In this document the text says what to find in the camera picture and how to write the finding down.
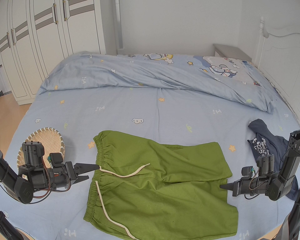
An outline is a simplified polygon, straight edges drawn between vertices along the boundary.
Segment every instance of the wardrobe handle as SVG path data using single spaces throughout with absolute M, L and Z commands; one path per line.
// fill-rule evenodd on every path
M 55 24 L 57 24 L 58 21 L 56 20 L 55 6 L 56 6 L 56 4 L 53 3 L 54 19 L 55 19 Z
M 64 21 L 67 20 L 66 14 L 65 14 L 65 2 L 66 2 L 65 0 L 62 1 L 62 8 L 63 8 L 63 11 L 64 11 Z
M 11 48 L 11 45 L 9 44 L 8 32 L 6 33 L 6 36 L 7 36 L 8 46 L 9 46 L 9 48 Z
M 13 39 L 13 45 L 15 45 L 14 34 L 13 34 L 13 29 L 12 28 L 11 28 L 11 38 Z

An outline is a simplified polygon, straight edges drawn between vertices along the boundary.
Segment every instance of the bed sheet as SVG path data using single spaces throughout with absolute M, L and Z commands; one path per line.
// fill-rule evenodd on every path
M 134 61 L 130 55 L 124 58 Z M 165 58 L 161 62 L 169 64 Z M 15 132 L 5 160 L 17 172 L 17 153 L 24 139 L 39 128 L 53 127 L 64 138 L 65 161 L 94 164 L 97 150 L 91 144 L 93 137 L 103 130 L 114 130 L 162 144 L 218 142 L 233 173 L 228 182 L 233 182 L 240 179 L 242 167 L 256 165 L 247 142 L 255 137 L 248 129 L 249 121 L 260 118 L 274 135 L 286 139 L 290 132 L 299 129 L 291 111 L 269 82 L 249 63 L 243 64 L 248 74 L 274 97 L 276 108 L 272 114 L 187 89 L 104 86 L 42 91 Z M 73 185 L 68 192 L 53 192 L 36 205 L 12 201 L 0 191 L 1 210 L 9 214 L 8 220 L 15 227 L 35 239 L 117 239 L 83 220 L 93 174 L 89 173 L 89 180 Z M 262 195 L 246 200 L 244 196 L 232 197 L 232 192 L 228 192 L 228 203 L 236 206 L 239 213 L 236 236 L 224 238 L 230 240 L 255 240 L 263 236 L 280 225 L 293 206 L 293 201 L 285 196 L 276 202 Z M 267 219 L 263 224 L 262 216 Z

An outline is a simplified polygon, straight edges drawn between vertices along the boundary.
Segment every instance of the green shorts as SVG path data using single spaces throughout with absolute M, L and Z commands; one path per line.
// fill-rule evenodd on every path
M 217 239 L 234 236 L 238 226 L 236 207 L 227 204 L 221 189 L 232 173 L 218 143 L 196 146 L 159 144 L 116 131 L 94 137 L 96 164 L 120 178 L 96 170 L 84 220 L 122 239 Z M 104 208 L 95 181 L 103 198 Z

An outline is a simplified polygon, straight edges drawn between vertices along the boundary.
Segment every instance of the wardrobe door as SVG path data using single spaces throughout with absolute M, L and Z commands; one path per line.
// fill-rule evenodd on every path
M 39 60 L 48 75 L 68 56 L 63 32 L 59 35 L 58 26 L 62 23 L 54 0 L 30 0 L 30 9 L 34 13 L 32 30 Z
M 12 48 L 15 52 L 23 79 L 32 97 L 35 97 L 43 79 L 45 78 L 37 56 L 34 56 L 35 43 L 29 37 L 27 16 L 29 0 L 10 0 L 10 28 L 13 38 Z
M 17 101 L 31 98 L 27 93 L 22 76 L 18 71 L 12 52 L 12 38 L 8 26 L 8 0 L 0 1 L 0 62 L 4 67 L 4 77 L 8 78 L 12 93 Z
M 101 16 L 95 16 L 94 0 L 60 0 L 60 10 L 69 55 L 81 51 L 100 53 L 96 19 Z

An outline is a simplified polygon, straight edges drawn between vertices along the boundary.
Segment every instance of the wooden floor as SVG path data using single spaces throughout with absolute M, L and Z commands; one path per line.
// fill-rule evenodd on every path
M 29 107 L 30 104 L 19 106 L 12 94 L 7 94 L 0 97 L 0 150 L 3 152 L 4 156 L 7 152 L 9 144 L 11 143 L 11 139 L 13 138 L 15 131 L 19 126 L 20 121 L 22 120 Z M 264 237 L 266 239 L 272 239 L 276 235 L 278 230 L 279 228 L 266 234 Z

